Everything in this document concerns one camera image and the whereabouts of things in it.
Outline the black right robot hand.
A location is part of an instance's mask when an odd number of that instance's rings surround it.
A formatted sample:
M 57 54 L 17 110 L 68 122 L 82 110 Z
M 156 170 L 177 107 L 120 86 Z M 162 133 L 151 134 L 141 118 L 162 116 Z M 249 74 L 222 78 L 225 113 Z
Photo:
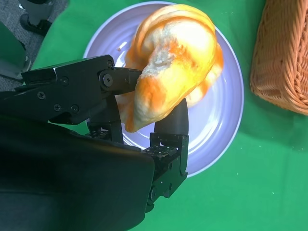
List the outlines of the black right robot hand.
M 123 142 L 115 96 L 140 74 L 103 55 L 23 72 L 0 94 L 1 230 L 126 231 L 183 183 L 186 101 L 147 149 Z

